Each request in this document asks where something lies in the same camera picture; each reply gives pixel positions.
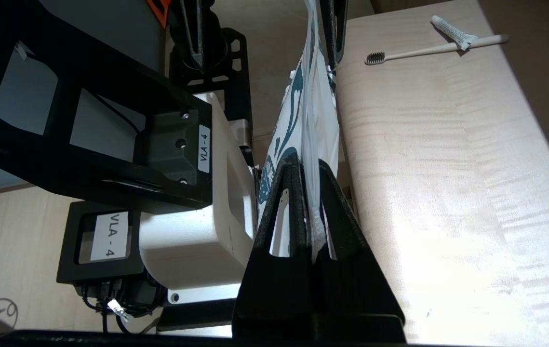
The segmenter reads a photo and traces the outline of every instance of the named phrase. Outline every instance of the white plastic bag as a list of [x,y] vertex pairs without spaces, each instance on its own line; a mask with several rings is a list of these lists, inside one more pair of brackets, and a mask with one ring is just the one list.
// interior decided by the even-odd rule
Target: white plastic bag
[[[319,41],[315,0],[305,0],[308,9],[307,42],[296,71],[290,75],[279,120],[272,135],[261,176],[258,196],[258,219],[272,191],[272,179],[279,162],[296,152],[304,166],[305,191],[309,209],[308,230],[312,236],[312,260],[326,242],[321,210],[318,160],[325,161],[336,174],[338,170],[338,120],[334,93],[330,88],[325,58]],[[289,233],[289,226],[282,226]]]

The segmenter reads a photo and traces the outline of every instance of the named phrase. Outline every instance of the orange part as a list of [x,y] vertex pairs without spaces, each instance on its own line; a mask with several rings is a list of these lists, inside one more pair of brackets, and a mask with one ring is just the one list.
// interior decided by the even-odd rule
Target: orange part
[[171,0],[146,0],[163,28],[167,26],[167,11]]

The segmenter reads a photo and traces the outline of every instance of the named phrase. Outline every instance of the toothpaste tube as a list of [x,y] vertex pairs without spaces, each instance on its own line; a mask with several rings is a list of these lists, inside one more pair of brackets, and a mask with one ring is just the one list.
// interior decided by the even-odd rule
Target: toothpaste tube
[[442,33],[455,40],[456,45],[463,51],[469,48],[469,45],[478,39],[475,35],[469,35],[468,33],[453,27],[450,23],[446,22],[443,18],[437,15],[434,15],[430,19],[430,22],[433,23],[437,29],[441,30]]

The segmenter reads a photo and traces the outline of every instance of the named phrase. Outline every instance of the plastic bag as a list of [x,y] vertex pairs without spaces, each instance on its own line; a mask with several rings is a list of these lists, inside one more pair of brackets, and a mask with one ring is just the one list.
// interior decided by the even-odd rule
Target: plastic bag
[[[308,9],[307,42],[290,74],[279,120],[268,147],[258,195],[258,218],[272,191],[272,179],[281,159],[296,152],[303,164],[309,220],[307,228],[312,238],[312,260],[326,242],[325,228],[320,216],[321,198],[318,160],[325,161],[336,173],[338,170],[339,128],[336,105],[318,31],[318,10],[315,0],[305,0]],[[289,233],[289,226],[282,226]]]

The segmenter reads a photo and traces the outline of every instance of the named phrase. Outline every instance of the toothbrush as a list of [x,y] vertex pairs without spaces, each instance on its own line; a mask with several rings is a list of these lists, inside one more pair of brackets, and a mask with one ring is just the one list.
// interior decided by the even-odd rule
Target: toothbrush
[[[499,44],[506,41],[508,41],[508,35],[493,35],[492,37],[476,39],[474,42],[472,42],[469,48],[490,46],[491,44]],[[376,64],[381,64],[385,61],[391,61],[394,59],[416,57],[418,55],[427,55],[427,54],[435,54],[435,53],[454,52],[458,50],[459,50],[459,46],[457,46],[454,42],[452,42],[448,44],[442,44],[442,46],[435,46],[431,48],[419,49],[418,51],[392,54],[392,55],[385,55],[384,52],[376,52],[376,53],[370,53],[366,57],[366,61],[364,61],[364,63],[366,65],[376,65]]]

